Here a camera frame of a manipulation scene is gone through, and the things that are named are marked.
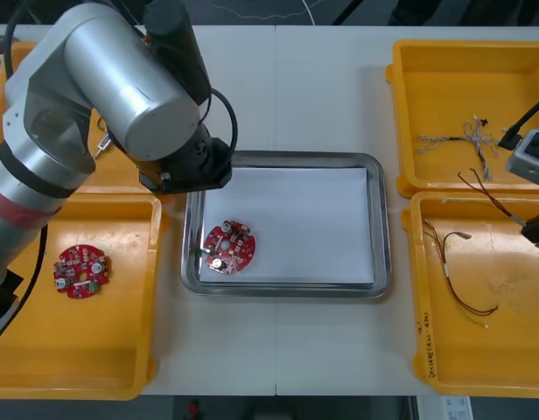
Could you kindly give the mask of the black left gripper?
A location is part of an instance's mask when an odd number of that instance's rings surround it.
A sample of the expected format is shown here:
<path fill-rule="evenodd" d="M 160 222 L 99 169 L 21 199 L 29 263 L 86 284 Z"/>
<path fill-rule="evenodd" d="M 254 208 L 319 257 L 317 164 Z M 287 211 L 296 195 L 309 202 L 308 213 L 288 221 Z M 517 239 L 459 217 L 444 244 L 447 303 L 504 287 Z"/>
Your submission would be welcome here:
<path fill-rule="evenodd" d="M 227 152 L 187 152 L 167 159 L 141 163 L 139 181 L 155 195 L 201 192 L 222 188 L 232 176 Z"/>

